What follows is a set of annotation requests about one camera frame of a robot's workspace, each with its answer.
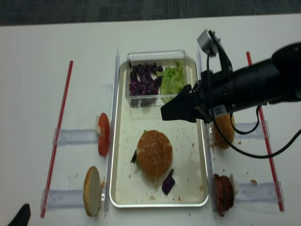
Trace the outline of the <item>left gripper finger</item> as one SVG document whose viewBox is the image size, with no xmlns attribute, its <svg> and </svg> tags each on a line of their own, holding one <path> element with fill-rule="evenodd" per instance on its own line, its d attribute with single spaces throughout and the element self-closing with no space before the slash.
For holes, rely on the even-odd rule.
<svg viewBox="0 0 301 226">
<path fill-rule="evenodd" d="M 28 226 L 31 218 L 31 208 L 28 203 L 24 204 L 8 226 Z"/>
</svg>

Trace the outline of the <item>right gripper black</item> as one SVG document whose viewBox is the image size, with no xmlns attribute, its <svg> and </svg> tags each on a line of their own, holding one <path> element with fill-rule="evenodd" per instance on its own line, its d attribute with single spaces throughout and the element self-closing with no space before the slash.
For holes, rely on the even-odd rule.
<svg viewBox="0 0 301 226">
<path fill-rule="evenodd" d="M 194 113 L 191 112 L 189 95 L 195 94 L 196 104 Z M 233 113 L 234 103 L 233 74 L 223 76 L 222 72 L 213 73 L 203 71 L 201 79 L 196 82 L 193 89 L 190 84 L 185 85 L 181 92 L 161 107 L 161 117 L 164 121 L 184 120 L 196 122 L 196 118 L 210 123 L 213 118 Z"/>
</svg>

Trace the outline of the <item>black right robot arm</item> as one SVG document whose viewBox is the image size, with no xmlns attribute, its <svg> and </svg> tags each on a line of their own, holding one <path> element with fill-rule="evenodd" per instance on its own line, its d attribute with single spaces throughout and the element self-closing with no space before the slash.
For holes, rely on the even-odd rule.
<svg viewBox="0 0 301 226">
<path fill-rule="evenodd" d="M 232 71 L 229 60 L 222 70 L 201 73 L 194 86 L 186 85 L 161 107 L 164 121 L 197 119 L 210 123 L 213 117 L 247 108 L 301 99 L 301 44 L 277 50 L 271 58 Z"/>
</svg>

